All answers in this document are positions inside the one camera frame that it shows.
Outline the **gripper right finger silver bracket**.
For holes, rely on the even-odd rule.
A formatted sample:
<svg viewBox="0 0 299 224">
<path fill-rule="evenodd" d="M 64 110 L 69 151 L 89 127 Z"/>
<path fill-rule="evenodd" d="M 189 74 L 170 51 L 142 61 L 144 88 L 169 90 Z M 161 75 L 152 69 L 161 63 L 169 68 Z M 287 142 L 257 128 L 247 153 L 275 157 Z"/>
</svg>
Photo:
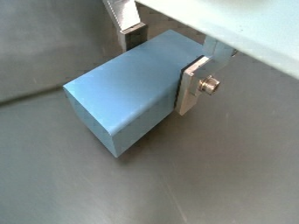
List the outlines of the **gripper right finger silver bracket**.
<svg viewBox="0 0 299 224">
<path fill-rule="evenodd" d="M 174 111 L 183 116 L 197 102 L 200 94 L 212 95 L 220 86 L 215 73 L 236 54 L 233 47 L 207 36 L 200 56 L 181 69 Z"/>
</svg>

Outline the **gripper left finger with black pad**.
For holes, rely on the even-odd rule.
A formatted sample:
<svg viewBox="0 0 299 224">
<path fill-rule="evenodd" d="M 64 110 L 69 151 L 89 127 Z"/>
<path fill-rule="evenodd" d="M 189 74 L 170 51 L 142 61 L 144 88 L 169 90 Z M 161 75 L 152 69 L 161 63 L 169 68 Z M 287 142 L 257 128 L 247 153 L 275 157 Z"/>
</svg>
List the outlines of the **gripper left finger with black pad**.
<svg viewBox="0 0 299 224">
<path fill-rule="evenodd" d="M 146 41 L 148 26 L 141 22 L 134 0 L 102 0 L 116 27 L 117 41 L 128 51 Z"/>
</svg>

